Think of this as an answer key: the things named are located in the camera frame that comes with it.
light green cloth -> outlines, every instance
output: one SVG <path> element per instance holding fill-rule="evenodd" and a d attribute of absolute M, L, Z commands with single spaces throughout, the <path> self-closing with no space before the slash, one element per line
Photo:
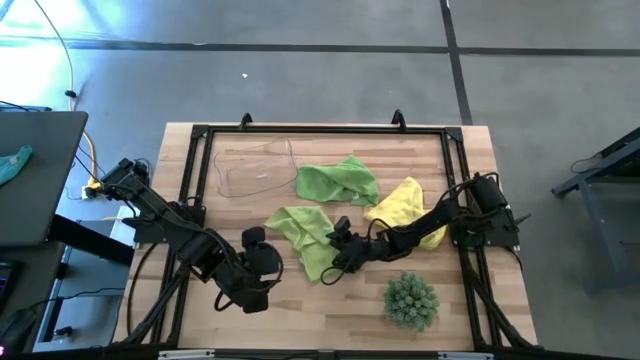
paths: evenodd
<path fill-rule="evenodd" d="M 329 245 L 327 234 L 333 225 L 319 206 L 283 207 L 264 225 L 282 233 L 300 254 L 309 280 L 320 280 L 322 272 L 331 267 L 338 250 Z"/>
<path fill-rule="evenodd" d="M 376 177 L 353 155 L 336 166 L 301 166 L 296 191 L 301 198 L 319 202 L 351 201 L 366 206 L 380 200 Z"/>

concrete floor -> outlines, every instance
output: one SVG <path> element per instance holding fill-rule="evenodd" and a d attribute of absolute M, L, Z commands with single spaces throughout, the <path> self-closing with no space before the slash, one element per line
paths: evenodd
<path fill-rule="evenodd" d="M 447 45 L 437 0 L 41 2 L 76 38 Z M 640 47 L 633 0 L 450 6 L 460 46 Z M 31 1 L 16 0 L 0 35 L 51 32 Z M 410 123 L 461 123 L 448 55 L 74 50 L 72 57 L 78 109 L 90 115 L 87 131 L 105 168 L 124 156 L 155 162 L 168 121 L 239 121 L 251 112 L 260 122 L 386 123 L 401 108 Z M 524 277 L 539 342 L 549 349 L 640 357 L 640 292 L 585 294 L 583 282 L 602 275 L 603 258 L 581 198 L 549 192 L 573 161 L 640 125 L 639 60 L 461 57 L 473 123 L 490 127 L 506 196 L 517 213 L 533 213 L 521 232 Z M 65 108 L 68 69 L 57 44 L 0 47 L 0 69 L 0 99 Z M 81 167 L 72 170 L 71 196 L 86 179 Z M 100 219 L 117 207 L 63 197 L 59 213 Z"/>

transparent plastic sheet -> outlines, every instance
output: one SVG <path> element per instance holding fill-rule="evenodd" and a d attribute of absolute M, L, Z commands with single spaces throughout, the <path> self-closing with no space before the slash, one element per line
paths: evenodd
<path fill-rule="evenodd" d="M 227 149 L 213 157 L 218 193 L 247 198 L 267 192 L 295 192 L 298 167 L 285 138 L 246 149 Z"/>

succulent plant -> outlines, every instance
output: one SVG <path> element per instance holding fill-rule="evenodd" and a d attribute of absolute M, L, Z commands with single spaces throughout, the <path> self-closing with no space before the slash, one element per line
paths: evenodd
<path fill-rule="evenodd" d="M 424 331 L 438 313 L 438 296 L 424 279 L 403 272 L 400 279 L 390 280 L 384 293 L 387 317 L 398 326 Z"/>

yellow towel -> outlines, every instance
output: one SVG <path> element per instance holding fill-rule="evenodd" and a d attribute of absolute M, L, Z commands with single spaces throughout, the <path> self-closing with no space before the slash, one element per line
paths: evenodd
<path fill-rule="evenodd" d="M 382 200 L 377 206 L 370 208 L 365 214 L 369 221 L 379 218 L 384 220 L 389 226 L 408 225 L 431 210 L 422 208 L 422 187 L 413 178 L 408 177 L 393 190 L 393 192 Z M 447 231 L 443 226 L 420 240 L 420 247 L 433 250 Z"/>

